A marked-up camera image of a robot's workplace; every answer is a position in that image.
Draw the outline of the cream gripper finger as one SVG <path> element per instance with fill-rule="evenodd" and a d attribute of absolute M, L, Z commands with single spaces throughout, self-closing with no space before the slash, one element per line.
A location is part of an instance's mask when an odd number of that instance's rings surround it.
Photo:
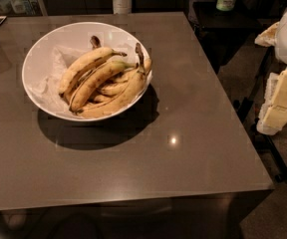
<path fill-rule="evenodd" d="M 287 67 L 280 74 L 271 73 L 266 83 L 264 104 L 256 129 L 274 135 L 287 123 Z"/>

